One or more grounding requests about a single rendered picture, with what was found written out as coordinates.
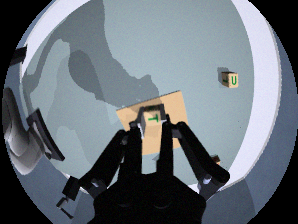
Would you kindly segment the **tan flat mat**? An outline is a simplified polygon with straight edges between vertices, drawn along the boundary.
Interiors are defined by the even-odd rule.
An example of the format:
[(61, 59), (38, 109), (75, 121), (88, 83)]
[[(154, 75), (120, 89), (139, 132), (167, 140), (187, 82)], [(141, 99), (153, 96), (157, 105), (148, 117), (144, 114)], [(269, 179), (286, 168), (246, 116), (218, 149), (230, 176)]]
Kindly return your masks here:
[[(173, 124), (184, 121), (188, 125), (187, 115), (183, 102), (181, 90), (143, 101), (119, 110), (116, 110), (118, 117), (126, 131), (130, 130), (129, 122), (136, 119), (139, 108), (164, 103), (165, 113), (168, 113)], [(160, 152), (162, 125), (146, 126), (142, 155)], [(181, 147), (177, 138), (173, 138), (173, 148)]]

